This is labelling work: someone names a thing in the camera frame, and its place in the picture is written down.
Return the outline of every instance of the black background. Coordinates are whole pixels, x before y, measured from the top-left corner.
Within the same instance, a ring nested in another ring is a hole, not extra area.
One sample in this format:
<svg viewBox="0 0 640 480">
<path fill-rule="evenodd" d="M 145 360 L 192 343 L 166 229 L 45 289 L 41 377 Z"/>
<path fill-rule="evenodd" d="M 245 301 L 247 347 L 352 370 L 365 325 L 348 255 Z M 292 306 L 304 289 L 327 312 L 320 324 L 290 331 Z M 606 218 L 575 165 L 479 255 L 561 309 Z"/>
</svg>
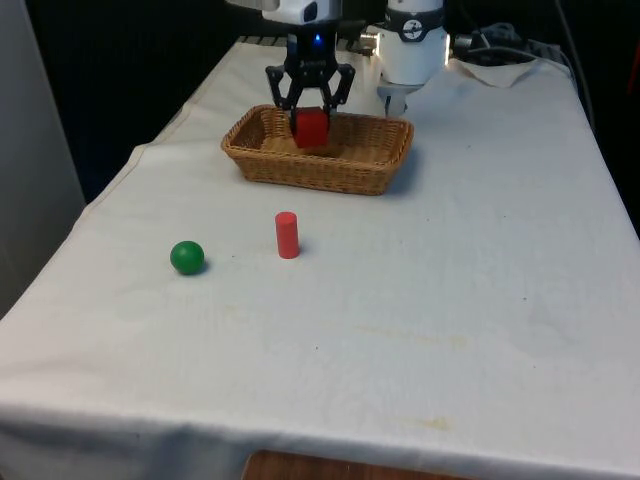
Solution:
<svg viewBox="0 0 640 480">
<path fill-rule="evenodd" d="M 480 25 L 566 48 L 552 0 L 449 0 L 450 32 Z M 345 0 L 351 19 L 382 18 L 386 0 Z M 638 95 L 626 94 L 640 36 L 640 1 L 564 0 L 591 86 L 597 140 L 640 227 Z M 223 0 L 30 0 L 28 8 L 88 200 L 151 141 L 238 35 L 264 32 L 259 15 Z"/>
</svg>

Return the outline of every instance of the green ball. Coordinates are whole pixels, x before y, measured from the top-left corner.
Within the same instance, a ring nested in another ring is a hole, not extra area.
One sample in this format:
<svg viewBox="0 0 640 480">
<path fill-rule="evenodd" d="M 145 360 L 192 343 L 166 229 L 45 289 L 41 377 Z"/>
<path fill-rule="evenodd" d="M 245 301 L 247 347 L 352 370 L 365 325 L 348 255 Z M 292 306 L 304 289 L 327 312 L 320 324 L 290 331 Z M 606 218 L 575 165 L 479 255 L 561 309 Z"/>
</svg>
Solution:
<svg viewBox="0 0 640 480">
<path fill-rule="evenodd" d="M 180 242 L 171 250 L 171 265 L 182 275 L 195 275 L 204 268 L 204 250 L 196 242 Z"/>
</svg>

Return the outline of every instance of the white wall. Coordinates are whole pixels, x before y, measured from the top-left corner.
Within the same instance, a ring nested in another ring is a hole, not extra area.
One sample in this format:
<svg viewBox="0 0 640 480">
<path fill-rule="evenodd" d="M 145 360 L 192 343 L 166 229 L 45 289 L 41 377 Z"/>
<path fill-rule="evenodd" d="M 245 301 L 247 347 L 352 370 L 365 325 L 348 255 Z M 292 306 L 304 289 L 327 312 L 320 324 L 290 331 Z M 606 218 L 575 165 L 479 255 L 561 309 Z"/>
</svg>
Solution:
<svg viewBox="0 0 640 480">
<path fill-rule="evenodd" d="M 83 206 L 23 0 L 0 0 L 0 318 Z"/>
</svg>

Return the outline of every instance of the white tablecloth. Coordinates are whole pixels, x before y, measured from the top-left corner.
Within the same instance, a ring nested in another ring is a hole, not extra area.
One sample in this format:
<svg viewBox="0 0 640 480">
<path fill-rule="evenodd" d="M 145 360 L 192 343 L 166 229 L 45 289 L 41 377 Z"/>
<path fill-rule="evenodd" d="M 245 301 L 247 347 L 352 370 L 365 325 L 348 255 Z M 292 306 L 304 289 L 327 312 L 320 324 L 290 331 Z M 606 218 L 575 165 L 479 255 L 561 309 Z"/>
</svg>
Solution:
<svg viewBox="0 0 640 480">
<path fill-rule="evenodd" d="M 5 480 L 233 479 L 258 449 L 640 478 L 640 248 L 570 80 L 443 72 L 370 198 L 247 183 L 220 151 L 283 55 L 235 46 L 0 322 Z M 205 274 L 169 265 L 185 239 Z"/>
</svg>

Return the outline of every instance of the red cube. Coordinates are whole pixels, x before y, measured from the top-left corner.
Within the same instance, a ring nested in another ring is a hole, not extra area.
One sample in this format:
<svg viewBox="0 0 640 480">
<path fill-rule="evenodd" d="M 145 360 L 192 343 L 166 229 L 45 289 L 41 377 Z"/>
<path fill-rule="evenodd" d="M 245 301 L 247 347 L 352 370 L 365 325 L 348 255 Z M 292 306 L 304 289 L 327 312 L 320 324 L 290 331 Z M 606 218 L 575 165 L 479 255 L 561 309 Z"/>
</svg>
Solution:
<svg viewBox="0 0 640 480">
<path fill-rule="evenodd" d="M 329 115 L 322 108 L 299 108 L 293 139 L 298 148 L 321 147 L 329 143 Z"/>
</svg>

